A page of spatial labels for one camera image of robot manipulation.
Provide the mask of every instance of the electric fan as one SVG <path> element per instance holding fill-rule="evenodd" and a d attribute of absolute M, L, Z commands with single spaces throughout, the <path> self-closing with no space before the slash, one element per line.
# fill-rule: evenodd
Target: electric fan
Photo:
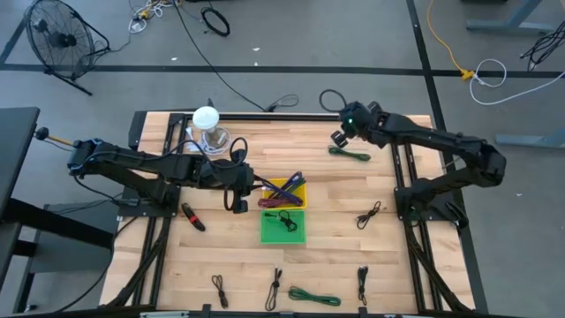
<path fill-rule="evenodd" d="M 97 57 L 110 51 L 108 39 L 59 0 L 35 0 L 26 10 L 25 21 L 27 39 L 45 73 L 92 95 L 75 80 L 94 68 Z M 103 48 L 95 48 L 90 30 L 105 41 Z"/>

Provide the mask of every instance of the wooden tabletop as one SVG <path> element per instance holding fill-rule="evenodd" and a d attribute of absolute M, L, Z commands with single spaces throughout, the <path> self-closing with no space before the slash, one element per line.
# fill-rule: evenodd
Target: wooden tabletop
<path fill-rule="evenodd" d="M 168 112 L 147 113 L 139 151 L 162 152 L 168 118 Z M 411 119 L 431 126 L 428 116 Z M 347 149 L 371 155 L 371 161 L 363 163 L 328 154 L 329 135 L 338 128 L 337 122 L 230 120 L 221 121 L 220 126 L 230 131 L 232 139 L 247 139 L 246 161 L 255 174 L 287 178 L 297 170 L 303 172 L 308 198 L 306 244 L 260 243 L 260 190 L 247 197 L 249 212 L 234 215 L 223 209 L 222 191 L 183 188 L 181 203 L 190 203 L 207 229 L 196 231 L 179 208 L 170 229 L 159 309 L 200 310 L 203 304 L 211 304 L 213 310 L 222 310 L 210 281 L 212 275 L 221 274 L 230 311 L 265 311 L 278 266 L 283 273 L 275 311 L 356 313 L 363 305 L 358 300 L 357 270 L 368 265 L 365 295 L 369 313 L 417 312 L 403 224 L 396 217 L 396 178 L 389 147 L 378 149 L 362 140 L 351 141 Z M 200 133 L 194 137 L 199 140 Z M 437 151 L 417 146 L 413 151 L 420 177 L 443 173 Z M 356 217 L 366 214 L 376 201 L 382 202 L 381 211 L 359 230 Z M 473 307 L 456 228 L 441 221 L 427 224 L 436 268 L 459 299 Z M 140 218 L 117 238 L 101 304 L 112 300 L 138 267 L 146 227 L 147 219 Z M 428 280 L 421 267 L 420 271 L 426 303 L 432 307 Z M 148 279 L 143 295 L 146 302 L 150 282 Z M 342 304 L 328 307 L 290 300 L 287 292 L 292 285 L 337 296 Z"/>

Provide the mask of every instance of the gray floor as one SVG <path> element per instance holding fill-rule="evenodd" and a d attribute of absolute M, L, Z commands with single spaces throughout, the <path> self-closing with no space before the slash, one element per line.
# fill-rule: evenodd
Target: gray floor
<path fill-rule="evenodd" d="M 132 0 L 134 4 L 142 3 Z M 4 0 L 0 12 L 0 48 L 6 43 L 29 1 Z M 69 0 L 90 23 L 99 27 L 113 48 L 127 41 L 125 0 Z M 416 0 L 426 47 L 434 69 L 454 69 L 447 52 L 426 25 L 428 0 Z M 497 58 L 510 70 L 523 71 L 518 59 L 534 42 L 532 38 L 471 34 L 466 19 L 507 17 L 518 1 L 503 6 L 464 4 L 436 0 L 433 24 L 453 47 L 457 61 L 473 69 L 484 58 Z M 185 4 L 194 15 L 201 4 Z M 410 18 L 404 1 L 387 0 L 233 0 L 217 2 L 230 21 L 226 39 L 204 34 L 206 29 L 188 17 L 197 43 L 218 65 L 421 67 Z M 558 0 L 546 0 L 531 21 L 558 25 L 563 19 Z M 565 50 L 557 50 L 539 69 L 562 71 Z M 38 64 L 22 34 L 9 56 L 10 64 Z M 107 65 L 203 65 L 190 44 L 176 13 L 165 10 L 150 21 L 147 30 L 132 37 L 122 52 L 108 55 Z M 423 77 L 357 74 L 225 74 L 224 78 L 256 102 L 295 93 L 300 105 L 290 111 L 318 112 L 321 90 L 333 87 L 348 99 L 379 101 L 386 110 L 403 114 L 431 114 Z M 547 79 L 509 79 L 497 90 L 477 87 L 482 100 L 496 100 L 546 82 Z M 229 91 L 210 73 L 91 72 L 79 83 L 94 92 L 88 97 L 40 72 L 0 72 L 0 107 L 37 106 L 39 125 L 67 139 L 100 137 L 125 145 L 135 110 L 170 110 L 205 104 L 212 97 L 224 111 L 255 108 Z M 476 104 L 468 83 L 458 78 L 435 78 L 441 107 L 450 131 L 474 134 L 493 142 L 496 133 L 549 133 L 562 126 L 562 83 L 496 108 Z M 563 153 L 556 150 L 500 147 L 508 158 L 503 185 L 464 191 L 471 230 L 490 312 L 518 316 L 552 317 L 561 312 L 565 281 L 565 199 L 560 193 Z M 14 191 L 16 198 L 35 205 L 98 200 L 76 187 L 67 176 L 67 154 L 48 144 L 33 142 Z M 87 183 L 106 193 L 120 186 L 101 178 Z M 0 314 L 8 314 L 18 271 L 12 269 L 0 294 Z M 68 303 L 98 276 L 96 271 L 42 274 L 36 278 L 31 300 L 51 311 Z M 101 286 L 76 308 L 97 304 Z"/>

